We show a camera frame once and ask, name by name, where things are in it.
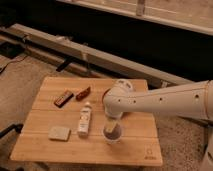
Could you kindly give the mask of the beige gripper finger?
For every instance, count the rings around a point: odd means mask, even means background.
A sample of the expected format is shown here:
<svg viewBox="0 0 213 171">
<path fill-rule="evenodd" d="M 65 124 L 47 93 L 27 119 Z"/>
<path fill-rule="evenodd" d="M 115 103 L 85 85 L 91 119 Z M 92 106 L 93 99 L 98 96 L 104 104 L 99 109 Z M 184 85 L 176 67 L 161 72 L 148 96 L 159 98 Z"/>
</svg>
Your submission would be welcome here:
<svg viewBox="0 0 213 171">
<path fill-rule="evenodd" d="M 117 125 L 117 122 L 108 122 L 108 123 L 106 124 L 105 131 L 106 131 L 107 133 L 112 133 L 113 130 L 115 129 L 116 125 Z"/>
</svg>

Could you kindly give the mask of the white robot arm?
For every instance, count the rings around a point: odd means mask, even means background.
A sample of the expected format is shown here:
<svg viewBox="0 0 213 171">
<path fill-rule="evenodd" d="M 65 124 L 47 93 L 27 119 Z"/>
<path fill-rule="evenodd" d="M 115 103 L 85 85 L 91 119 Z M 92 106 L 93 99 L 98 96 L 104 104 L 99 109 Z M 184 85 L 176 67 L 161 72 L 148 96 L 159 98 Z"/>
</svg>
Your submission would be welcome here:
<svg viewBox="0 0 213 171">
<path fill-rule="evenodd" d="M 135 91 L 130 81 L 118 79 L 103 96 L 105 130 L 113 131 L 124 112 L 148 112 L 213 122 L 213 81 L 202 81 L 149 91 Z"/>
</svg>

